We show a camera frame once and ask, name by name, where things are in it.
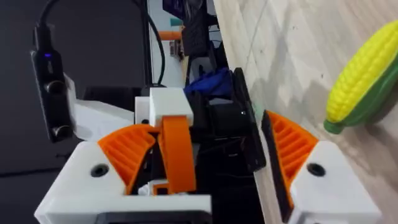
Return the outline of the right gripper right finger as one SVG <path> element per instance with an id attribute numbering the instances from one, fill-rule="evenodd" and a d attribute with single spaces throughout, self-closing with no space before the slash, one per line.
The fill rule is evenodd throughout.
<path id="1" fill-rule="evenodd" d="M 283 223 L 378 223 L 382 213 L 339 147 L 269 110 L 261 121 Z"/>

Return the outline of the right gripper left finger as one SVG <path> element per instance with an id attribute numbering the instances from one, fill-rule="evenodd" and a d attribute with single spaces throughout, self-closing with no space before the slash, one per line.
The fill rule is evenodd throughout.
<path id="1" fill-rule="evenodd" d="M 133 124 L 77 145 L 37 207 L 39 223 L 95 223 L 106 213 L 149 212 L 155 198 L 133 195 L 156 129 Z"/>

